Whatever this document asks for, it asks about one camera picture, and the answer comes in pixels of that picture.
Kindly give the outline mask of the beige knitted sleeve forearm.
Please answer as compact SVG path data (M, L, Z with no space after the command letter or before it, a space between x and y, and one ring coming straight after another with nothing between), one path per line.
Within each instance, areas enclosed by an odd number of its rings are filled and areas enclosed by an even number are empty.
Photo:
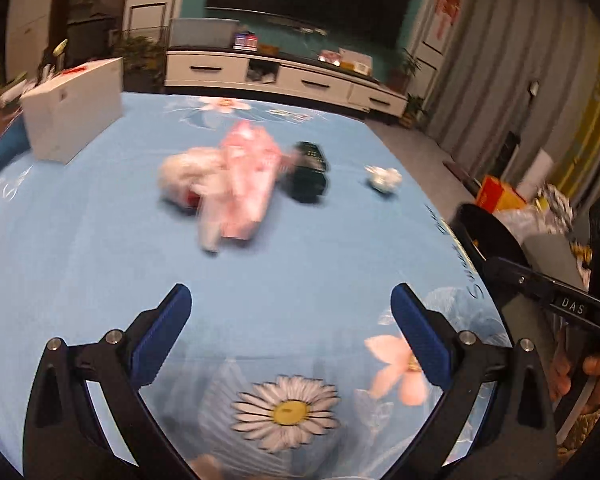
M558 458L560 460L569 460L583 444L599 419L600 406L590 414L580 415L569 430L565 440L557 445Z

